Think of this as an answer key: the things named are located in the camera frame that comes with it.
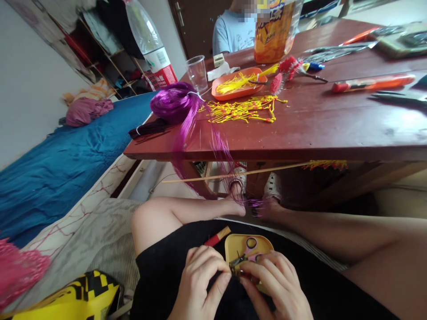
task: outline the pink netting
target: pink netting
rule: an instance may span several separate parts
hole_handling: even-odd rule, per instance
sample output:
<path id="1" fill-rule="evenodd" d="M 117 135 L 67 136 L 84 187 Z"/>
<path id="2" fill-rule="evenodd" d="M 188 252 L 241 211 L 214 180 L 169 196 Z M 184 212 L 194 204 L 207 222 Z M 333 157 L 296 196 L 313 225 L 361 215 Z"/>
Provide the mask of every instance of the pink netting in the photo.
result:
<path id="1" fill-rule="evenodd" d="M 20 252 L 7 241 L 0 240 L 0 312 L 39 281 L 50 263 L 39 251 Z"/>

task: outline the door handle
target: door handle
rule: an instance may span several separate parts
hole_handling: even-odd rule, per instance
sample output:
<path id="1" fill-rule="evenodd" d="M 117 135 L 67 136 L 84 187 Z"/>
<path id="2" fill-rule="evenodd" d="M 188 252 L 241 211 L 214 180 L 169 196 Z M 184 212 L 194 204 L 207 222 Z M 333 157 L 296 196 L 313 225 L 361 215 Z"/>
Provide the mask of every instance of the door handle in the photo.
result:
<path id="1" fill-rule="evenodd" d="M 183 8 L 181 8 L 179 6 L 178 2 L 175 2 L 175 9 L 177 11 L 177 15 L 178 15 L 178 19 L 179 19 L 179 24 L 181 25 L 181 27 L 183 27 L 184 26 L 184 20 L 182 18 L 182 14 L 181 14 L 181 11 L 183 10 Z"/>

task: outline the small white box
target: small white box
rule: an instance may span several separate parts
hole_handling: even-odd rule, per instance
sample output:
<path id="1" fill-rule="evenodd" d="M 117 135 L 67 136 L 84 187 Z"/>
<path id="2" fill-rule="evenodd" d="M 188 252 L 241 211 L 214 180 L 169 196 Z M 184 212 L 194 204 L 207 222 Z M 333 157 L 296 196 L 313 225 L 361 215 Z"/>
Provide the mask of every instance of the small white box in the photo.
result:
<path id="1" fill-rule="evenodd" d="M 222 53 L 213 56 L 213 65 L 215 66 L 215 68 L 220 67 L 224 63 L 224 61 L 224 55 Z"/>

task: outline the blue blanket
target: blue blanket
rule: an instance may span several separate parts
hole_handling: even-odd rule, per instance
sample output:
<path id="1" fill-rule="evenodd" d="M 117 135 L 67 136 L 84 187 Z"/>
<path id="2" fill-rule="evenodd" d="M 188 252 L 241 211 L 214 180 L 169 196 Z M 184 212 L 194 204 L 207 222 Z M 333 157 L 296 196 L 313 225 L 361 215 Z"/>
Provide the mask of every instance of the blue blanket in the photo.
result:
<path id="1" fill-rule="evenodd" d="M 118 101 L 85 127 L 58 128 L 0 172 L 0 238 L 22 248 L 64 217 L 123 153 L 128 131 L 149 116 L 155 95 Z"/>

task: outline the table leg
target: table leg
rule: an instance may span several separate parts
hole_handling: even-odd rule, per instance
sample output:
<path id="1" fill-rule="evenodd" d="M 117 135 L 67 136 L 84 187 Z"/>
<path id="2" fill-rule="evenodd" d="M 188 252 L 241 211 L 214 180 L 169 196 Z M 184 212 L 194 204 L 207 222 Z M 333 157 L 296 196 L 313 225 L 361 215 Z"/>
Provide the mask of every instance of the table leg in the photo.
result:
<path id="1" fill-rule="evenodd" d="M 247 171 L 274 168 L 274 166 L 274 162 L 247 162 Z M 248 175 L 246 181 L 246 196 L 249 198 L 261 199 L 264 195 L 264 187 L 269 176 L 270 172 Z"/>
<path id="2" fill-rule="evenodd" d="M 192 161 L 183 161 L 183 174 L 186 179 L 200 178 L 200 173 Z M 196 192 L 207 200 L 216 200 L 218 197 L 210 190 L 206 181 L 193 181 L 193 186 Z"/>
<path id="3" fill-rule="evenodd" d="M 427 169 L 427 162 L 365 163 L 323 190 L 310 208 L 324 210 Z"/>

